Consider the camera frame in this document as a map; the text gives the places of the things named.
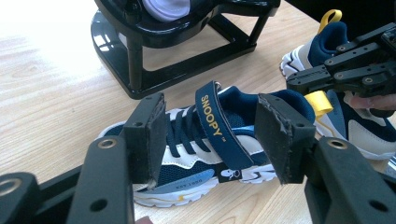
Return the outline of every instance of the shoe strap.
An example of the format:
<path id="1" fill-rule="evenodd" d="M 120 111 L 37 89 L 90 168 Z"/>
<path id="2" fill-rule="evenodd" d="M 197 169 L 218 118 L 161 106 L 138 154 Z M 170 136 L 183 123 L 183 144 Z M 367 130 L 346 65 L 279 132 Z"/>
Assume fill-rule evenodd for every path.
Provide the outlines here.
<path id="1" fill-rule="evenodd" d="M 251 167 L 253 160 L 236 138 L 221 109 L 214 81 L 195 93 L 195 105 L 207 139 L 223 162 L 232 170 Z"/>
<path id="2" fill-rule="evenodd" d="M 324 29 L 327 24 L 334 22 L 334 21 L 340 21 L 341 18 L 343 17 L 343 12 L 338 9 L 331 9 L 328 12 L 326 12 L 322 19 L 320 20 L 320 26 L 318 29 L 318 34 Z"/>

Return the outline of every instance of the sneaker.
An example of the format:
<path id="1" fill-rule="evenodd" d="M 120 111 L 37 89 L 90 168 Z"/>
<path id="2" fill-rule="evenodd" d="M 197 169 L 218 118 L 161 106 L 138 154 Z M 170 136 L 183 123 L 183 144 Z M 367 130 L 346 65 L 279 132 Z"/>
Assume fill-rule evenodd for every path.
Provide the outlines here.
<path id="1" fill-rule="evenodd" d="M 280 70 L 288 78 L 291 74 L 312 68 L 330 59 L 336 47 L 347 43 L 347 26 L 341 21 L 327 24 L 311 41 L 282 58 Z M 386 160 L 396 151 L 396 130 L 388 119 L 373 116 L 367 109 L 353 109 L 348 102 L 350 91 L 326 92 L 333 111 L 317 118 L 315 125 L 322 136 L 349 141 L 370 160 Z"/>
<path id="2" fill-rule="evenodd" d="M 384 173 L 396 179 L 396 154 L 388 161 L 388 166 Z"/>
<path id="3" fill-rule="evenodd" d="M 187 16 L 203 0 L 143 0 L 148 14 L 157 21 L 169 22 Z"/>
<path id="4" fill-rule="evenodd" d="M 310 104 L 296 91 L 271 93 L 312 123 Z M 134 201 L 170 207 L 196 201 L 218 183 L 239 180 L 259 184 L 276 177 L 254 135 L 257 94 L 231 86 L 218 93 L 210 82 L 196 92 L 196 105 L 172 109 L 167 115 L 166 150 L 157 186 L 133 185 Z M 118 134 L 123 123 L 106 128 L 99 137 Z"/>

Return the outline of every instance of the wooden table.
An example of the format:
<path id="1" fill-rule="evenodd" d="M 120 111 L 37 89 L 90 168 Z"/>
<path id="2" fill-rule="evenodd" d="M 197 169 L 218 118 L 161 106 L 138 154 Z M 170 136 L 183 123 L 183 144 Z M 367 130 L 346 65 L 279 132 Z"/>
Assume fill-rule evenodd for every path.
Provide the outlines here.
<path id="1" fill-rule="evenodd" d="M 81 165 L 97 134 L 127 119 L 139 101 L 127 96 L 93 48 L 90 26 L 97 6 L 92 0 L 7 5 L 0 9 L 0 175 L 30 172 L 42 183 Z M 230 18 L 248 33 L 255 23 Z M 281 57 L 317 29 L 316 21 L 282 1 L 254 52 L 164 90 L 167 108 L 193 104 L 195 90 L 209 80 L 250 93 L 285 89 Z M 145 49 L 146 66 L 163 66 L 223 43 L 206 27 L 179 46 Z M 220 184 L 179 207 L 136 204 L 135 215 L 150 216 L 154 223 L 311 222 L 304 186 L 280 186 L 277 179 Z"/>

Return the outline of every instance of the black clamp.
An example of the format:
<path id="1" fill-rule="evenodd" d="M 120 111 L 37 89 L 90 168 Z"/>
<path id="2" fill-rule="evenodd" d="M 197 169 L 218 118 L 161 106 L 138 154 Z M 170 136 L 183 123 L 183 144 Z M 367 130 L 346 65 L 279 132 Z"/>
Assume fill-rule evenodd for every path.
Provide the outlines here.
<path id="1" fill-rule="evenodd" d="M 260 94 L 255 134 L 281 184 L 305 182 L 313 223 L 394 223 L 396 179 L 376 172 L 347 141 L 315 139 L 315 126 L 282 99 Z"/>
<path id="2" fill-rule="evenodd" d="M 0 176 L 0 223 L 134 223 L 134 184 L 155 185 L 166 148 L 162 93 L 145 97 L 120 135 L 93 141 L 83 165 L 37 185 Z"/>
<path id="3" fill-rule="evenodd" d="M 292 74 L 288 89 L 308 94 L 313 91 L 354 91 L 360 97 L 396 93 L 396 24 L 390 23 L 354 41 L 337 47 L 334 57 Z M 387 118 L 393 111 L 371 109 Z"/>

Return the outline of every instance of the velcro strap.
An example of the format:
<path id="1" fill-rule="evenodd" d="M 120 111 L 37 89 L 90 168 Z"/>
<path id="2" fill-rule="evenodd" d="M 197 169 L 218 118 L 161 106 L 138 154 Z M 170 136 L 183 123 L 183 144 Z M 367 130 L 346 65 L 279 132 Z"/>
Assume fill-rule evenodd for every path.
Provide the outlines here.
<path id="1" fill-rule="evenodd" d="M 253 160 L 242 147 L 225 118 L 214 81 L 195 93 L 199 120 L 210 145 L 232 170 L 242 170 L 253 165 Z"/>

